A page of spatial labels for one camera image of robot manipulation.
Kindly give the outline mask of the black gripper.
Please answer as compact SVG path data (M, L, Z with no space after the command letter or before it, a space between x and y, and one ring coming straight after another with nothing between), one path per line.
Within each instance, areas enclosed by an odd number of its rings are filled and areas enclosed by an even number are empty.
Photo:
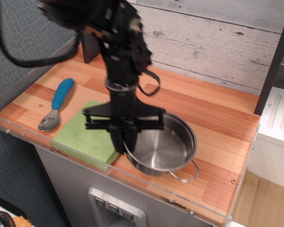
M133 92L111 92L111 101L86 108L86 129L109 130L115 151L124 154L134 152L141 130L164 129L165 109L140 101Z

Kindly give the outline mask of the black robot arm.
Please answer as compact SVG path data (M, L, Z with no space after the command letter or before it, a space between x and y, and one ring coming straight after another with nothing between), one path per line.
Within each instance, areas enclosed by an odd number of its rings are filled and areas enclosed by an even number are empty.
M87 108L87 129L105 129L115 150L134 148L142 130L162 130L159 107L147 105L136 96L139 76L156 75L147 68L151 51L143 39L141 18L125 0L40 0L43 14L57 25L94 36L107 68L106 87L110 101Z

